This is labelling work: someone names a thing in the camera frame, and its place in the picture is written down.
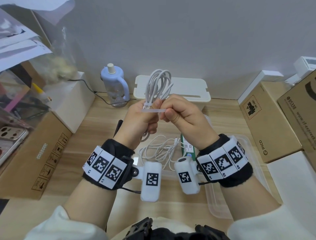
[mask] white paper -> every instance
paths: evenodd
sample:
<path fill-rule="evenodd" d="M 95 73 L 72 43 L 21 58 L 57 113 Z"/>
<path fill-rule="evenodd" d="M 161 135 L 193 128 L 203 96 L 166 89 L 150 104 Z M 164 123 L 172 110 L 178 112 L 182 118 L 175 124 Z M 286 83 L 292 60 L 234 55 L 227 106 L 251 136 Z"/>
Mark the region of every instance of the white paper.
<path fill-rule="evenodd" d="M 32 10 L 52 11 L 69 0 L 1 0 L 0 5 L 14 4 Z"/>
<path fill-rule="evenodd" d="M 52 53 L 43 43 L 25 40 L 0 49 L 0 71 L 37 56 Z"/>
<path fill-rule="evenodd" d="M 31 29 L 0 9 L 0 47 L 38 36 Z"/>
<path fill-rule="evenodd" d="M 61 5 L 59 8 L 56 8 L 52 11 L 44 11 L 44 10 L 35 10 L 35 12 L 40 15 L 42 18 L 46 19 L 53 25 L 57 25 L 57 23 L 65 16 L 67 13 L 69 13 L 71 10 L 73 10 L 75 7 L 75 1 L 69 0 L 65 2 L 63 5 Z"/>

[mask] hand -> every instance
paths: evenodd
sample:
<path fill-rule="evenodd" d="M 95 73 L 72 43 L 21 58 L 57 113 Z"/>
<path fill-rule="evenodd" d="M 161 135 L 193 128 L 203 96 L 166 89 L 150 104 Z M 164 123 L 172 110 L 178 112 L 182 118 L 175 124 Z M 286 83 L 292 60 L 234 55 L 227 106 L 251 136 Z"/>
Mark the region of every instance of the hand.
<path fill-rule="evenodd" d="M 135 150 L 140 144 L 145 132 L 154 134 L 157 132 L 159 117 L 154 112 L 141 112 L 145 100 L 139 101 L 129 107 L 124 121 L 119 131 L 114 136 L 114 140 Z M 162 104 L 161 99 L 156 99 L 152 108 L 159 109 Z"/>
<path fill-rule="evenodd" d="M 179 95 L 172 94 L 160 107 L 166 109 L 160 119 L 172 122 L 184 138 L 198 150 L 202 150 L 219 139 L 198 107 Z"/>

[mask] white jacket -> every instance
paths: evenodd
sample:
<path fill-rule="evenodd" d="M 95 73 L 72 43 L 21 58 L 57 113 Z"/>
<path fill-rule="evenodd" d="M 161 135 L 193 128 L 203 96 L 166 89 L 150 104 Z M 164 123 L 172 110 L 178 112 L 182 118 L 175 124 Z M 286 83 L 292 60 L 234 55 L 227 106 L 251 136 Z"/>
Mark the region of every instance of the white jacket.
<path fill-rule="evenodd" d="M 153 218 L 152 229 L 166 227 L 174 233 L 195 232 L 189 226 L 166 218 Z M 113 239 L 122 240 L 129 227 Z M 267 240 L 267 239 L 316 239 L 294 217 L 286 206 L 277 210 L 234 222 L 228 229 L 231 240 Z M 107 240 L 106 233 L 99 227 L 69 219 L 62 206 L 58 206 L 52 216 L 33 228 L 25 240 Z"/>

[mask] white sleeve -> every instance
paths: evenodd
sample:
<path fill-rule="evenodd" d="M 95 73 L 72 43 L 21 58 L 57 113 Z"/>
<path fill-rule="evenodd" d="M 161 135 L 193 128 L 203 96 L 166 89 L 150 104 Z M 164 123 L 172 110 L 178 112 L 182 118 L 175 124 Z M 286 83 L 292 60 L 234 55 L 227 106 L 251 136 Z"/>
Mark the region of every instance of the white sleeve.
<path fill-rule="evenodd" d="M 108 240 L 105 231 L 90 224 L 72 221 L 62 206 L 52 216 L 33 228 L 24 240 Z"/>
<path fill-rule="evenodd" d="M 273 212 L 234 222 L 227 231 L 231 240 L 313 239 L 285 205 Z"/>

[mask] bottle handle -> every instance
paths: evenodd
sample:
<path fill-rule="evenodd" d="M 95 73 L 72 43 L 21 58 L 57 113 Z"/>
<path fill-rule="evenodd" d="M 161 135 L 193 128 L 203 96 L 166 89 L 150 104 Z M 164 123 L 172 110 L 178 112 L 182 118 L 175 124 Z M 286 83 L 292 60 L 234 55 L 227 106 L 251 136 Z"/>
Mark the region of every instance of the bottle handle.
<path fill-rule="evenodd" d="M 124 99 L 124 101 L 128 101 L 130 99 L 130 90 L 128 88 L 128 85 L 127 85 L 126 81 L 121 77 L 118 77 L 118 81 L 122 84 L 123 89 L 124 89 L 123 99 Z"/>

